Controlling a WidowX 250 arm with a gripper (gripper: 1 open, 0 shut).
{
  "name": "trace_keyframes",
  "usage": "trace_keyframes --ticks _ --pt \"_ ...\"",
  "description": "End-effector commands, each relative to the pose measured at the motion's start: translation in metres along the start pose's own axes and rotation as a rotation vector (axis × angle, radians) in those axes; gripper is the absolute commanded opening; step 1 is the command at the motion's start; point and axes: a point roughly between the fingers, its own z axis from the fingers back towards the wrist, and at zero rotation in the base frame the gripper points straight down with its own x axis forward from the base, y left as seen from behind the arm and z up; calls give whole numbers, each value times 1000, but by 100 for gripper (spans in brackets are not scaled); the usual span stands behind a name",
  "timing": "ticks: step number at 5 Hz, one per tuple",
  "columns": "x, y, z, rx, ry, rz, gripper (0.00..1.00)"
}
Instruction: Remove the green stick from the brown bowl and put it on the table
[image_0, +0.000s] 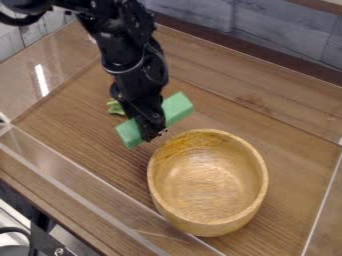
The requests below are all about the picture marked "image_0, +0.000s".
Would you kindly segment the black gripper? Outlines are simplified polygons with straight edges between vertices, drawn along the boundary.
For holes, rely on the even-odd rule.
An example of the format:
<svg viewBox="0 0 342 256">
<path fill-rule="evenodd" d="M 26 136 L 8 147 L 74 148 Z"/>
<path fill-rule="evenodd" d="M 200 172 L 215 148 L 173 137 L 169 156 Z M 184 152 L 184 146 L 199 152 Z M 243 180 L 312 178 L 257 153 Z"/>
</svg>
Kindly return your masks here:
<svg viewBox="0 0 342 256">
<path fill-rule="evenodd" d="M 140 137 L 151 142 L 165 129 L 161 90 L 168 83 L 167 65 L 109 65 L 108 73 L 114 77 L 110 96 L 117 100 L 125 116 L 129 119 L 136 117 Z"/>
</svg>

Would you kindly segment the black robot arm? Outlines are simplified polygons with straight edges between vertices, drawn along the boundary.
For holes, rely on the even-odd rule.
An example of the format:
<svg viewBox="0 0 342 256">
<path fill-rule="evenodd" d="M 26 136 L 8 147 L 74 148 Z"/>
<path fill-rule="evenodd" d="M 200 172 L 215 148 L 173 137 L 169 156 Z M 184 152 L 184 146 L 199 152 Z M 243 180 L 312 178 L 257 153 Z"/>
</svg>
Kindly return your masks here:
<svg viewBox="0 0 342 256">
<path fill-rule="evenodd" d="M 101 65 L 113 77 L 109 93 L 144 141 L 165 129 L 161 90 L 168 84 L 163 48 L 153 38 L 153 14 L 138 0 L 0 0 L 14 18 L 0 11 L 0 23 L 29 26 L 56 8 L 76 16 L 93 38 Z"/>
</svg>

